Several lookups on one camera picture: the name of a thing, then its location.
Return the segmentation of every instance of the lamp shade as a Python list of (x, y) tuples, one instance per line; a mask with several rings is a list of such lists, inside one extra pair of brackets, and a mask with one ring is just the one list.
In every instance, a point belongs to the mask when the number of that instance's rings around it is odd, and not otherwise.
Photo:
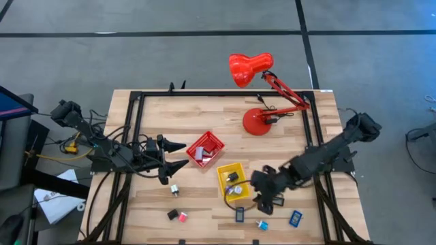
[(229, 57), (230, 73), (240, 88), (246, 87), (256, 73), (266, 71), (273, 65), (273, 56), (267, 52), (251, 58), (243, 54), (232, 54)]

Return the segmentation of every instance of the red desk lamp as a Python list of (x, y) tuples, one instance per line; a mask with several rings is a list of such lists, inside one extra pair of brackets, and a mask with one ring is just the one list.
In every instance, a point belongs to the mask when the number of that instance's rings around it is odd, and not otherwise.
[(252, 135), (264, 135), (268, 133), (271, 124), (276, 123), (278, 120), (278, 118), (272, 118), (271, 116), (280, 117), (290, 112), (309, 109), (308, 103), (302, 100), (286, 86), (285, 83), (278, 79), (275, 74), (268, 71), (273, 65), (273, 56), (267, 52), (251, 58), (243, 54), (232, 54), (229, 57), (230, 73), (232, 74), (233, 80), (240, 88), (246, 87), (256, 73), (262, 72), (262, 78), (279, 92), (281, 96), (295, 105), (292, 108), (280, 110), (253, 108), (245, 112), (243, 125), (245, 130)]

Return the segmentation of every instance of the lamp base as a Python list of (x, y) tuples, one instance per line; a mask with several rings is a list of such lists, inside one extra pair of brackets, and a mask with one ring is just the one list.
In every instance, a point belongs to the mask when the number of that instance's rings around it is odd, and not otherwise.
[(271, 124), (265, 123), (266, 119), (270, 119), (271, 116), (262, 116), (263, 109), (253, 108), (245, 112), (243, 118), (243, 125), (245, 131), (252, 135), (264, 135), (271, 129)]

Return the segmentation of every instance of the white paper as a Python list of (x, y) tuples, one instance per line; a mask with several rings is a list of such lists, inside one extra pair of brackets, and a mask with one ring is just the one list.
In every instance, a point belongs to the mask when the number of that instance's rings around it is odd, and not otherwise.
[[(78, 183), (76, 173), (72, 169), (65, 171), (64, 173), (58, 175), (58, 177), (64, 180), (71, 180), (75, 183)], [(77, 205), (84, 202), (84, 200), (80, 198), (64, 197), (64, 195), (62, 194), (42, 189), (37, 189), (35, 191), (35, 197), (38, 202), (44, 201), (40, 203), (40, 206), (50, 224), (57, 223), (68, 213), (70, 213), (74, 208), (76, 208)]]

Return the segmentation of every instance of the lamp arm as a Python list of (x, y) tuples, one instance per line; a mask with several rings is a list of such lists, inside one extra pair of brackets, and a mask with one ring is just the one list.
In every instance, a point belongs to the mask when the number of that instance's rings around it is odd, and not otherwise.
[(290, 87), (288, 87), (284, 82), (278, 79), (278, 77), (276, 77), (276, 75), (274, 75), (273, 73), (269, 71), (264, 71), (262, 78), (269, 85), (271, 85), (281, 96), (285, 97), (285, 99), (295, 105), (295, 107), (293, 108), (262, 112), (263, 116), (285, 114), (289, 112), (309, 109), (309, 104), (301, 99), (294, 91), (292, 91)]

